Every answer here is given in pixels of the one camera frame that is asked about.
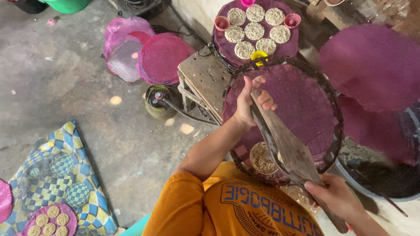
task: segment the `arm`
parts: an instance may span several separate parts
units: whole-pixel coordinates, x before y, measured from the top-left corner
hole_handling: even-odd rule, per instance
[[[337,216],[345,220],[357,236],[389,236],[389,234],[365,211],[363,206],[338,176],[321,175],[327,188],[316,183],[306,182],[305,188],[321,198]]]
[[[252,80],[244,76],[244,80],[245,86],[238,96],[238,108],[235,114],[220,128],[194,145],[172,175],[190,173],[204,182],[242,136],[257,125],[250,111],[251,92],[265,83],[265,77],[258,76]],[[258,102],[266,110],[276,108],[276,104],[273,103],[273,99],[267,91],[262,92],[258,97]]]

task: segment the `checkered cloth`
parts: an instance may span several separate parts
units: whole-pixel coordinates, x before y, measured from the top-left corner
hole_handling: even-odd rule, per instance
[[[76,121],[37,141],[9,183],[13,212],[0,224],[0,236],[22,232],[30,213],[54,203],[66,203],[75,211],[77,233],[106,236],[117,229],[77,134]]]

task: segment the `orange t-shirt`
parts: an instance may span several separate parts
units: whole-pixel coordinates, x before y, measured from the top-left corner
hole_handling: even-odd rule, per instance
[[[314,218],[278,188],[227,178],[204,191],[189,173],[171,176],[143,236],[322,236]]]

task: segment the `wall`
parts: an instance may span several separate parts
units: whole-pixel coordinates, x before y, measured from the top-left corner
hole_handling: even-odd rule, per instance
[[[232,0],[172,0],[172,5],[189,26],[210,41],[214,19],[223,5]]]

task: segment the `gas stove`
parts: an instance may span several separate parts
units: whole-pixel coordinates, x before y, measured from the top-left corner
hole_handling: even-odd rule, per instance
[[[162,11],[162,0],[108,0],[120,17],[151,18]]]

